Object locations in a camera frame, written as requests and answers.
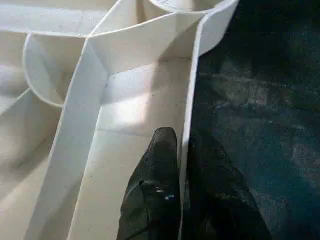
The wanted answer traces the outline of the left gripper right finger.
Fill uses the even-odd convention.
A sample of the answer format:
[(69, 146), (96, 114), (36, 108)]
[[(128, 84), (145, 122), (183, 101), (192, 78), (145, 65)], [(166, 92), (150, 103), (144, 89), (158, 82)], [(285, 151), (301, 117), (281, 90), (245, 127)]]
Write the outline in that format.
[(242, 173), (205, 131), (190, 133), (187, 153), (189, 240), (271, 240)]

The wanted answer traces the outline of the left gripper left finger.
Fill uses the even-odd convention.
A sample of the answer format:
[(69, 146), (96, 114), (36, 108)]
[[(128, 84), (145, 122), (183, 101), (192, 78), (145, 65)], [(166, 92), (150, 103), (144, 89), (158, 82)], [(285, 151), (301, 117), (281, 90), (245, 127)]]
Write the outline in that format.
[(120, 207), (118, 240), (176, 240), (181, 223), (177, 136), (155, 130), (129, 178)]

